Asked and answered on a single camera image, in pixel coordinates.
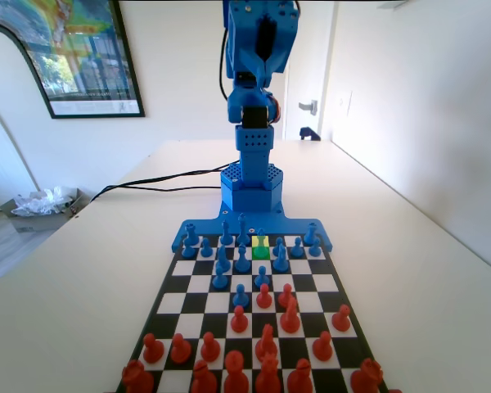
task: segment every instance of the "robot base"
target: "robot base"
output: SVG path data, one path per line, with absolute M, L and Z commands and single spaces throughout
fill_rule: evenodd
M 237 235 L 240 232 L 240 224 L 238 223 L 238 216 L 240 211 L 232 211 L 229 207 L 222 202 L 220 206 L 220 213 L 216 219 L 187 219 L 178 230 L 177 236 L 174 238 L 171 249 L 173 252 L 182 246 L 182 238 L 186 235 L 185 227 L 187 224 L 194 224 L 196 226 L 197 233 L 204 234 L 222 234 L 222 222 L 227 220 L 229 223 L 229 233 Z M 317 225 L 316 234 L 322 236 L 324 241 L 324 248 L 328 251 L 332 251 L 333 245 L 327 236 L 326 230 L 319 219 L 288 219 L 284 215 L 284 208 L 282 203 L 278 202 L 275 208 L 269 212 L 261 211 L 244 212 L 246 228 L 249 229 L 250 234 L 256 234 L 260 228 L 263 228 L 266 234 L 294 234 L 294 233 L 306 233 L 308 226 L 311 223 Z

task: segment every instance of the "blue pawn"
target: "blue pawn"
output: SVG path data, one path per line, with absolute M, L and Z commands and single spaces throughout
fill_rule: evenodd
M 278 256 L 278 250 L 280 249 L 282 243 L 283 243 L 282 238 L 277 237 L 277 244 L 275 245 L 275 247 L 273 247 L 273 255 Z
M 322 249 L 320 248 L 320 239 L 316 237 L 313 245 L 309 248 L 309 254 L 312 256 L 320 256 Z
M 255 278 L 255 285 L 258 289 L 260 289 L 262 284 L 269 285 L 269 277 L 265 275 L 265 266 L 259 267 L 259 275 Z
M 246 258 L 246 246 L 240 244 L 238 246 L 238 261 L 235 263 L 235 269 L 240 273 L 246 273 L 251 268 L 251 262 Z
M 235 307 L 241 305 L 243 308 L 249 305 L 249 297 L 246 295 L 244 284 L 238 284 L 236 286 L 236 295 L 232 298 L 232 304 Z
M 213 287 L 216 289 L 224 289 L 227 286 L 227 277 L 223 275 L 222 268 L 217 266 L 216 276 L 213 278 Z
M 222 272 L 226 273 L 231 268 L 231 262 L 226 257 L 226 247 L 220 246 L 218 249 L 218 260 L 216 266 L 222 268 Z
M 286 248 L 283 244 L 278 249 L 278 257 L 273 262 L 273 269 L 280 273 L 284 273 L 289 269 L 289 262 L 286 258 Z
M 207 237 L 202 239 L 202 249 L 200 250 L 200 253 L 204 258 L 208 258 L 213 254 L 213 249 L 209 246 L 209 239 Z
M 226 220 L 222 222 L 223 234 L 220 237 L 220 242 L 225 246 L 228 246 L 232 243 L 232 236 L 229 234 L 229 224 Z
M 195 253 L 196 253 L 196 250 L 193 247 L 191 247 L 191 244 L 189 244 L 187 237 L 185 239 L 183 239 L 182 256 L 184 258 L 192 258 Z
M 291 248 L 291 255 L 295 258 L 300 258 L 304 254 L 304 248 L 302 247 L 302 239 L 297 237 L 295 239 L 295 246 Z

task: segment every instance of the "white wall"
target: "white wall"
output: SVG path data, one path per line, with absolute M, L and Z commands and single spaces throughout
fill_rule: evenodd
M 0 34 L 0 117 L 42 188 L 63 184 L 92 194 L 166 139 L 234 138 L 218 86 L 222 3 L 120 6 L 146 118 L 52 120 L 22 55 Z M 229 94 L 231 81 L 224 86 Z M 284 75 L 273 76 L 270 90 L 283 105 Z M 282 122 L 275 131 L 279 138 Z
M 491 0 L 378 5 L 339 6 L 325 131 L 491 264 Z

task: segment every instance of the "black cable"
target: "black cable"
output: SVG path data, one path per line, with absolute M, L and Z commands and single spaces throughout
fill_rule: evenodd
M 226 49 L 226 38 L 227 38 L 227 29 L 223 31 L 222 48 L 220 49 L 220 91 L 222 92 L 223 97 L 227 101 L 227 95 L 226 92 L 223 90 L 223 84 L 222 84 L 223 53 Z

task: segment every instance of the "red pawn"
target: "red pawn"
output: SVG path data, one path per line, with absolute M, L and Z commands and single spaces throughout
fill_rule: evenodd
M 247 393 L 249 380 L 242 372 L 244 369 L 244 356 L 238 350 L 232 350 L 226 356 L 225 365 L 227 378 L 223 383 L 223 393 Z
M 182 334 L 177 333 L 173 336 L 173 349 L 171 350 L 171 360 L 176 364 L 186 363 L 191 356 L 191 344 L 183 339 Z
M 371 359 L 365 359 L 360 369 L 351 374 L 353 393 L 378 393 L 378 386 L 384 380 L 380 365 Z
M 204 345 L 200 353 L 202 358 L 209 363 L 214 362 L 218 358 L 218 355 L 220 355 L 220 344 L 214 339 L 212 332 L 207 332 L 204 335 Z
M 291 284 L 285 284 L 284 292 L 278 295 L 278 304 L 281 305 L 284 309 L 287 307 L 287 303 L 289 303 L 289 299 L 292 297 L 292 289 L 293 288 L 291 287 Z
M 340 311 L 334 313 L 331 319 L 333 327 L 339 332 L 347 332 L 351 327 L 351 322 L 349 321 L 349 314 L 351 314 L 351 309 L 348 305 L 341 305 Z
M 235 316 L 231 319 L 231 328 L 237 333 L 242 333 L 247 329 L 249 321 L 244 315 L 244 308 L 241 305 L 235 307 Z
M 322 332 L 320 338 L 314 341 L 313 353 L 322 362 L 326 362 L 332 357 L 333 348 L 331 346 L 331 334 L 329 332 Z
M 287 378 L 287 390 L 289 393 L 312 393 L 313 383 L 309 374 L 311 365 L 307 359 L 300 359 L 296 364 L 296 370 Z
M 140 360 L 130 360 L 122 370 L 122 384 L 126 393 L 151 393 L 153 390 L 153 376 L 144 371 Z
M 271 295 L 269 295 L 268 284 L 262 284 L 260 286 L 260 293 L 256 296 L 256 304 L 259 305 L 261 309 L 267 309 L 272 302 L 273 299 L 271 298 Z
M 194 381 L 191 385 L 191 393 L 216 393 L 216 377 L 207 368 L 205 360 L 199 360 L 195 363 L 193 377 Z
M 149 364 L 158 362 L 164 354 L 164 344 L 156 340 L 153 333 L 147 333 L 144 336 L 144 360 Z

